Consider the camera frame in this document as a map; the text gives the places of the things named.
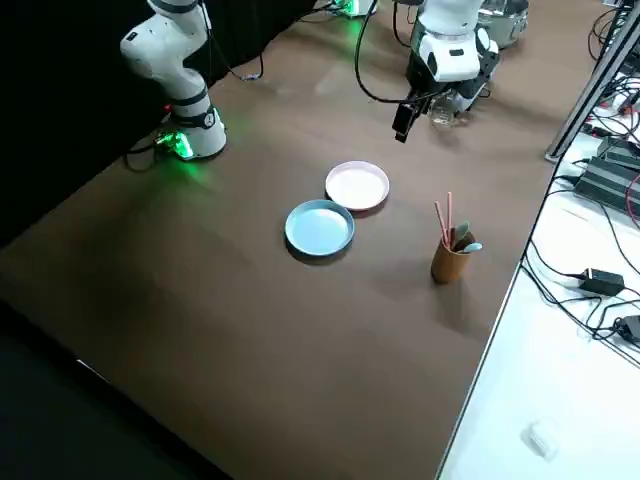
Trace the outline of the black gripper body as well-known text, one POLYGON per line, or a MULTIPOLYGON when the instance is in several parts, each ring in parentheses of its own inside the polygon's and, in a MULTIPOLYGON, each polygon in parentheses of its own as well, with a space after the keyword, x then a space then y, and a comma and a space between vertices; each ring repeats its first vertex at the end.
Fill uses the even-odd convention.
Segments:
POLYGON ((407 66, 407 80, 410 85, 410 99, 430 99, 449 90, 449 82, 436 81, 424 61, 415 49, 411 49, 407 66))

